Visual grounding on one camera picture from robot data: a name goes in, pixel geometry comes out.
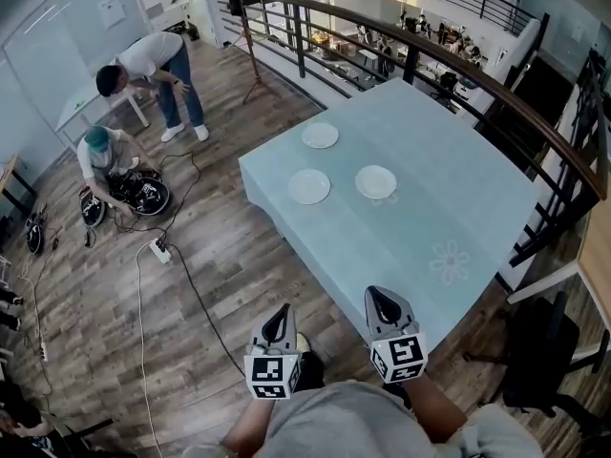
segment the robotic device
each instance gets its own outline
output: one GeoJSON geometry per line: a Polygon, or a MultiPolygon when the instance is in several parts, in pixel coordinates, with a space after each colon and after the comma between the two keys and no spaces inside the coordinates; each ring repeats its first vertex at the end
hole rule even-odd
{"type": "MultiPolygon", "coordinates": [[[[387,384],[422,375],[429,359],[424,333],[410,304],[380,286],[365,291],[370,358],[387,384]]],[[[288,303],[253,328],[244,368],[255,399],[288,399],[299,381],[302,355],[297,351],[295,315],[288,303]]]]}
{"type": "Polygon", "coordinates": [[[410,304],[371,285],[365,291],[365,312],[372,339],[369,357],[382,380],[393,384],[422,375],[429,356],[410,304]]]}
{"type": "Polygon", "coordinates": [[[252,330],[244,369],[255,399],[288,399],[297,385],[302,355],[297,351],[295,314],[285,303],[252,330]]]}

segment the tripod stand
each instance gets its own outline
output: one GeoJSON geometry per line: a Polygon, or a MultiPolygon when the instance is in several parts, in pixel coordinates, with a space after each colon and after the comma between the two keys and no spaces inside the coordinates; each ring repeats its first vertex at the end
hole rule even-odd
{"type": "Polygon", "coordinates": [[[248,54],[250,55],[250,62],[252,63],[252,69],[255,74],[255,82],[252,84],[252,86],[250,87],[250,90],[248,90],[248,93],[242,100],[242,104],[246,103],[246,101],[248,100],[248,97],[253,93],[253,91],[255,90],[255,88],[257,88],[258,85],[267,89],[271,94],[273,94],[277,98],[280,98],[278,94],[274,90],[272,90],[271,87],[269,87],[269,85],[267,85],[261,79],[261,75],[259,74],[259,66],[257,65],[257,60],[255,59],[255,53],[253,52],[253,49],[252,49],[252,34],[250,33],[250,27],[248,26],[248,18],[246,17],[246,10],[242,6],[242,0],[238,0],[238,1],[240,2],[240,18],[242,20],[241,36],[243,35],[244,39],[246,40],[246,44],[248,45],[248,54]]]}

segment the flower pattern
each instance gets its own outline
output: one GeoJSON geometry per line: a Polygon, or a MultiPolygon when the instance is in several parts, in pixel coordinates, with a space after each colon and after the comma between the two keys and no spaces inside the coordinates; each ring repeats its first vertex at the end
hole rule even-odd
{"type": "Polygon", "coordinates": [[[455,278],[466,280],[468,277],[467,269],[465,264],[469,262],[469,255],[464,251],[458,252],[458,245],[455,240],[449,240],[448,244],[434,244],[432,251],[437,256],[436,260],[432,260],[429,263],[429,267],[432,271],[441,271],[441,280],[446,284],[450,285],[455,278]]]}

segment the black chair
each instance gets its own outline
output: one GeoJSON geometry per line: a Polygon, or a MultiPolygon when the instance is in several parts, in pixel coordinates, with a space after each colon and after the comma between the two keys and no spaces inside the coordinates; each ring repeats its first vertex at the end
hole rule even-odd
{"type": "Polygon", "coordinates": [[[509,325],[506,354],[492,357],[465,353],[463,357],[468,362],[507,365],[490,402],[502,393],[506,406],[539,409],[548,417],[555,417],[554,407],[559,407],[577,421],[582,437],[601,438],[611,433],[611,421],[591,414],[573,397],[559,394],[558,388],[567,373],[590,365],[593,373],[599,371],[609,344],[609,331],[604,331],[596,354],[571,363],[579,328],[564,315],[566,300],[566,294],[559,292],[553,304],[545,299],[523,303],[511,319],[507,312],[501,312],[509,325]]]}

